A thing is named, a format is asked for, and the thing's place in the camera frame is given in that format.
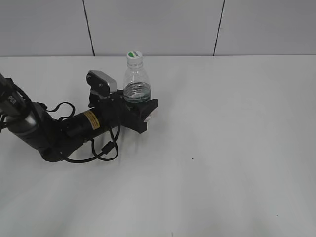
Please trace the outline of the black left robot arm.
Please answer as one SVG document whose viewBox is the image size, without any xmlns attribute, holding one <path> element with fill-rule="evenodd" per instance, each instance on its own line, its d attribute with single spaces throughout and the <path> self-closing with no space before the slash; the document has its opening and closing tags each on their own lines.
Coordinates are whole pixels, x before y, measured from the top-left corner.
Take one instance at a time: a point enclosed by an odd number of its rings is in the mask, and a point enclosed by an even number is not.
<svg viewBox="0 0 316 237">
<path fill-rule="evenodd" d="M 67 161 L 87 163 L 99 159 L 112 161 L 107 154 L 117 150 L 117 140 L 122 127 L 138 133 L 147 130 L 145 119 L 158 107 L 158 100 L 130 103 L 123 91 L 117 89 L 116 81 L 99 70 L 90 70 L 86 75 L 90 86 L 89 110 L 76 114 L 75 109 L 67 117 L 54 119 L 40 102 L 33 102 L 11 78 L 0 77 L 0 128 L 8 129 L 48 162 Z M 95 137 L 109 132 L 111 140 L 87 159 L 70 159 L 69 156 L 84 143 L 94 142 Z"/>
</svg>

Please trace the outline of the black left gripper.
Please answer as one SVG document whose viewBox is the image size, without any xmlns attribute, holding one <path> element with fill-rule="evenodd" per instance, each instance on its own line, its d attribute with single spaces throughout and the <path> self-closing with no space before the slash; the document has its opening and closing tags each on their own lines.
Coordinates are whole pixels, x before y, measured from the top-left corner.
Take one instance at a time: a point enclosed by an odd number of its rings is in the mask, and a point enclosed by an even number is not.
<svg viewBox="0 0 316 237">
<path fill-rule="evenodd" d="M 148 129 L 145 120 L 158 107 L 158 99 L 132 103 L 125 99 L 123 90 L 120 89 L 107 97 L 90 91 L 89 106 L 100 113 L 101 121 L 107 127 L 123 126 L 141 134 Z"/>
</svg>

